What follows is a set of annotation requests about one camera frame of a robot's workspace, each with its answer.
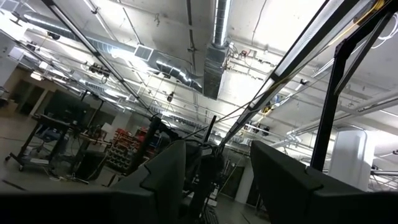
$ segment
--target silver duct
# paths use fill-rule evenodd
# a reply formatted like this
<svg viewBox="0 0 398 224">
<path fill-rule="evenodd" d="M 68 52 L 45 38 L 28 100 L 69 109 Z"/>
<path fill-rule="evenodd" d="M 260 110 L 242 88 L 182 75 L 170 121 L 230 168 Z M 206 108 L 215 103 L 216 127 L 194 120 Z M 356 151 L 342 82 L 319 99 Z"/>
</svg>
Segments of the silver duct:
<svg viewBox="0 0 398 224">
<path fill-rule="evenodd" d="M 35 12 L 25 12 L 23 16 L 27 21 L 35 26 L 41 27 L 51 33 L 61 35 L 75 41 L 79 41 L 78 38 L 68 29 L 62 22 L 55 19 L 49 18 L 47 16 L 40 15 Z M 93 44 L 99 51 L 112 54 L 115 50 L 125 50 L 132 54 L 145 53 L 145 50 L 152 51 L 147 47 L 143 47 L 142 51 L 140 47 L 135 48 L 130 45 L 122 44 L 120 42 L 102 37 L 100 35 L 94 34 L 83 30 L 82 32 L 88 41 Z M 194 88 L 196 91 L 202 92 L 201 85 L 196 81 L 198 77 L 194 76 L 186 68 L 176 65 L 172 60 L 167 59 L 159 51 L 153 50 L 150 57 L 147 59 L 147 63 L 151 68 L 159 70 L 160 72 L 170 75 L 178 79 L 184 85 Z"/>
<path fill-rule="evenodd" d="M 226 47 L 229 10 L 232 0 L 217 0 L 212 44 L 216 48 Z"/>
<path fill-rule="evenodd" d="M 224 63 L 228 52 L 228 17 L 232 0 L 217 0 L 213 40 L 207 45 L 203 95 L 217 100 L 224 74 Z"/>
</svg>

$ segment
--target ceiling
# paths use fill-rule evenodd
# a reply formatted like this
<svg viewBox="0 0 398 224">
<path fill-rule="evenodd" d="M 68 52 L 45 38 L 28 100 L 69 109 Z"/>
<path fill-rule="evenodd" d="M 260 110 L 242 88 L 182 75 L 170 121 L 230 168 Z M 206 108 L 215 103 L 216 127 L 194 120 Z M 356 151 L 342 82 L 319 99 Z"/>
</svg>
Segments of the ceiling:
<svg viewBox="0 0 398 224">
<path fill-rule="evenodd" d="M 97 16 L 91 13 L 86 1 L 55 2 L 81 29 L 112 38 Z M 115 40 L 131 46 L 138 44 L 129 23 L 130 20 L 141 44 L 164 52 L 169 55 L 168 57 L 179 58 L 176 60 L 189 69 L 192 64 L 194 74 L 199 77 L 199 80 L 201 79 L 206 48 L 213 34 L 215 1 L 122 0 L 119 3 L 114 0 L 91 0 L 91 2 L 98 6 L 98 14 L 103 18 L 105 26 L 109 27 Z M 258 63 L 257 59 L 277 65 L 323 3 L 322 0 L 233 1 L 228 20 L 228 39 L 234 43 L 237 52 L 245 50 L 249 52 L 249 55 L 244 60 L 231 59 L 223 75 L 218 100 L 207 98 L 192 88 L 177 83 L 173 77 L 167 79 L 162 75 L 133 72 L 125 61 L 115 59 L 110 55 L 105 56 L 124 78 L 131 81 L 128 85 L 138 91 L 148 105 L 160 106 L 165 110 L 183 114 L 192 121 L 209 123 L 213 115 L 218 117 L 227 115 L 255 96 L 270 71 L 268 65 Z M 56 19 L 42 1 L 29 0 L 27 4 L 36 12 Z M 389 35 L 395 24 L 394 18 L 383 31 L 382 36 Z M 254 137 L 253 134 L 246 133 L 246 135 L 268 142 L 279 142 L 287 137 L 287 132 L 318 120 L 322 113 L 331 67 L 315 77 L 312 76 L 333 58 L 335 47 L 340 40 L 350 35 L 356 28 L 357 26 L 354 26 L 341 39 L 315 57 L 280 91 L 281 97 L 289 94 L 294 94 L 294 97 L 274 108 L 267 116 L 258 114 L 253 118 L 253 121 L 260 121 L 261 127 L 269 126 L 274 134 L 268 137 L 261 136 L 260 133 Z M 28 30 L 25 37 L 27 40 L 36 42 L 44 50 L 50 50 L 52 52 L 50 54 L 60 63 L 84 73 L 85 76 L 90 75 L 88 78 L 91 81 L 100 84 L 101 77 L 90 74 L 85 66 L 82 66 L 85 62 L 90 65 L 98 62 L 82 44 L 64 37 L 60 40 L 52 40 L 45 32 L 37 28 Z M 382 96 L 389 91 L 397 91 L 398 58 L 395 57 L 397 50 L 398 38 L 392 37 L 369 52 L 340 96 L 341 109 L 353 109 L 366 100 Z M 350 57 L 348 64 L 355 56 L 356 54 L 353 54 Z M 255 68 L 260 72 L 244 66 Z M 308 80 L 311 86 L 307 85 L 308 88 L 299 89 L 300 92 L 297 93 L 296 89 L 302 79 Z M 116 81 L 112 82 L 109 80 L 107 85 L 126 91 Z M 166 98 L 172 91 L 175 92 L 175 96 L 169 103 Z M 231 116 L 240 115 L 242 112 L 243 110 L 238 110 Z M 398 131 L 396 132 L 398 116 L 395 114 L 398 114 L 398 106 L 385 108 L 384 112 L 377 111 L 346 119 L 338 125 L 355 125 L 396 135 L 398 134 Z M 217 127 L 227 131 L 235 121 L 236 118 L 228 119 L 217 124 Z M 315 142 L 314 135 L 303 134 L 301 138 L 302 142 L 297 150 L 310 153 L 308 151 Z M 396 147 L 398 147 L 398 141 L 380 144 L 376 155 L 384 155 Z M 384 159 L 398 162 L 394 156 L 386 156 Z"/>
</svg>

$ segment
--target concrete floor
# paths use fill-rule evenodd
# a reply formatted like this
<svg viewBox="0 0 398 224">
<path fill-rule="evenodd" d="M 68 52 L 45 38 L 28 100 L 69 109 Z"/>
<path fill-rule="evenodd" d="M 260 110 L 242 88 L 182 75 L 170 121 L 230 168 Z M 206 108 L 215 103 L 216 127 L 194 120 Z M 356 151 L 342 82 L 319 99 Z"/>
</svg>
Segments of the concrete floor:
<svg viewBox="0 0 398 224">
<path fill-rule="evenodd" d="M 17 154 L 35 126 L 33 119 L 14 116 L 12 118 L 0 117 L 0 160 L 2 161 L 10 152 Z M 78 144 L 71 146 L 68 151 L 76 151 Z M 90 191 L 105 189 L 101 184 L 107 184 L 112 176 L 107 170 L 103 170 L 99 178 L 89 185 L 65 180 L 52 180 L 42 167 L 26 167 L 23 172 L 18 171 L 18 163 L 11 159 L 8 162 L 0 162 L 0 193 L 27 191 Z M 268 223 L 255 216 L 252 207 L 237 203 L 224 196 L 218 198 L 216 212 L 220 224 L 260 224 Z"/>
</svg>

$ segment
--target yellow cable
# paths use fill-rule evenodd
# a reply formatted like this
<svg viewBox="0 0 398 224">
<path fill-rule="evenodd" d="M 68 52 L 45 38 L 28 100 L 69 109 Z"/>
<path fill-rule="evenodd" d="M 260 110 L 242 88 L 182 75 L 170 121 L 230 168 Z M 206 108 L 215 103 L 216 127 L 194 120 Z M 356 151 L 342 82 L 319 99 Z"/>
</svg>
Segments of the yellow cable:
<svg viewBox="0 0 398 224">
<path fill-rule="evenodd" d="M 373 10 L 379 10 L 381 7 L 384 5 L 384 0 L 378 0 L 378 2 L 375 3 L 375 5 L 367 12 L 365 15 L 363 15 L 360 19 L 358 19 L 352 26 L 350 26 L 348 29 L 346 29 L 343 33 L 341 33 L 338 37 L 336 37 L 334 40 L 332 40 L 328 46 L 333 45 L 338 39 L 340 39 L 342 36 L 347 34 L 348 31 L 350 31 L 354 26 L 359 24 L 365 17 L 367 17 Z"/>
</svg>

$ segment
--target white ceiling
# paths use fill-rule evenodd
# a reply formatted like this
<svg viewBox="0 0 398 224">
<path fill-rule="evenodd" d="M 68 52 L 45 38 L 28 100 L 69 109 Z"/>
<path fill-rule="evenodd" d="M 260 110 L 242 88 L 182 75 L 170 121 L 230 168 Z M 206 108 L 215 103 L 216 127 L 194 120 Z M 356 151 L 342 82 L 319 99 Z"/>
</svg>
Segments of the white ceiling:
<svg viewBox="0 0 398 224">
<path fill-rule="evenodd" d="M 101 26 L 94 14 L 90 12 L 88 6 L 81 0 L 56 1 L 64 9 L 70 18 L 83 29 L 109 38 L 109 35 Z M 129 44 L 136 45 L 134 33 L 129 22 L 123 13 L 120 4 L 111 0 L 92 0 L 94 4 L 99 7 L 99 13 L 103 17 L 106 25 L 111 29 L 117 40 Z M 142 43 L 148 47 L 165 52 L 174 57 L 182 58 L 192 62 L 192 55 L 187 50 L 190 48 L 190 29 L 193 34 L 193 43 L 195 44 L 196 65 L 195 74 L 202 76 L 203 66 L 206 52 L 206 45 L 211 40 L 213 30 L 213 9 L 215 1 L 191 1 L 192 8 L 192 26 L 188 25 L 187 2 L 185 0 L 178 1 L 134 1 L 123 0 L 126 12 L 138 34 Z M 294 43 L 301 31 L 309 23 L 310 19 L 317 12 L 323 4 L 322 0 L 267 0 L 264 10 L 259 20 L 259 25 L 254 32 L 257 20 L 259 19 L 261 7 L 264 0 L 241 0 L 233 1 L 231 8 L 231 15 L 229 18 L 228 34 L 233 39 L 244 42 L 248 45 L 254 45 L 260 48 L 268 46 L 269 49 L 274 49 L 277 52 L 286 52 Z M 55 18 L 54 15 L 42 4 L 40 0 L 30 0 L 28 2 L 37 12 Z M 390 21 L 382 35 L 387 35 L 393 28 L 395 20 Z M 57 42 L 46 39 L 45 36 L 35 35 L 32 32 L 27 32 L 28 38 L 34 40 L 39 45 L 46 49 L 51 49 L 69 57 L 76 58 L 81 62 L 88 61 L 95 62 L 95 58 L 82 51 L 87 51 L 81 44 L 66 38 L 61 38 Z M 310 62 L 311 67 L 305 67 L 301 74 L 296 76 L 281 93 L 288 95 L 295 93 L 300 83 L 301 78 L 309 78 L 315 73 L 316 69 L 322 67 L 333 56 L 337 41 L 331 47 L 326 49 L 318 57 Z M 368 56 L 354 74 L 354 77 L 349 82 L 349 89 L 351 93 L 344 92 L 340 97 L 340 105 L 347 108 L 354 108 L 359 103 L 365 101 L 364 98 L 370 99 L 375 96 L 380 96 L 385 92 L 396 90 L 398 78 L 396 77 L 396 65 L 398 58 L 395 53 L 398 51 L 398 38 L 387 40 L 382 46 L 370 51 Z M 72 45 L 82 49 L 82 51 L 71 49 L 65 44 Z M 236 44 L 238 51 L 250 49 Z M 264 52 L 256 52 L 261 57 L 271 57 Z M 65 64 L 72 65 L 79 68 L 80 64 L 67 60 L 65 58 L 57 57 Z M 128 67 L 120 66 L 114 63 L 117 70 L 122 73 L 123 77 L 128 78 L 134 82 L 141 82 L 140 78 Z M 262 65 L 256 63 L 251 64 L 252 67 L 263 69 Z M 235 69 L 240 69 L 239 65 L 234 65 Z M 162 107 L 171 111 L 176 111 L 193 120 L 198 119 L 200 122 L 210 122 L 210 117 L 214 114 L 221 116 L 221 114 L 228 114 L 248 102 L 258 91 L 262 85 L 261 80 L 255 79 L 252 76 L 262 78 L 267 77 L 264 74 L 255 73 L 253 71 L 248 74 L 242 74 L 227 70 L 224 73 L 223 84 L 220 90 L 219 100 L 211 100 L 203 95 L 191 91 L 182 84 L 176 84 L 174 78 L 170 80 L 163 79 L 161 75 L 148 76 L 145 73 L 140 73 L 148 88 L 152 90 L 152 97 L 158 100 Z M 320 74 L 315 79 L 322 78 L 316 84 L 299 93 L 293 100 L 289 100 L 286 104 L 276 108 L 269 116 L 261 120 L 262 125 L 267 125 L 271 131 L 278 135 L 286 135 L 287 131 L 298 128 L 311 121 L 317 120 L 322 112 L 323 101 L 328 86 L 329 74 L 327 72 Z M 141 94 L 149 96 L 147 90 L 141 85 L 131 85 Z M 171 91 L 175 92 L 175 99 L 171 104 L 166 102 L 166 94 Z M 198 113 L 194 107 L 194 97 L 197 97 Z M 148 104 L 155 102 L 146 99 Z M 386 111 L 398 114 L 398 107 L 386 109 Z M 239 115 L 243 111 L 240 110 L 234 115 Z M 254 120 L 260 119 L 261 116 L 256 116 Z M 380 129 L 382 131 L 391 130 L 389 128 L 398 129 L 398 118 L 382 112 L 375 112 L 367 114 L 360 119 L 347 120 L 345 123 L 352 123 L 360 127 Z M 229 119 L 219 127 L 228 130 L 228 125 L 232 125 L 234 119 Z M 303 135 L 303 142 L 312 146 L 314 140 L 311 140 L 311 135 Z M 273 136 L 266 137 L 271 141 L 279 141 L 280 138 Z M 391 141 L 389 147 L 394 148 L 398 146 L 397 141 Z M 382 149 L 377 154 L 385 153 Z"/>
</svg>

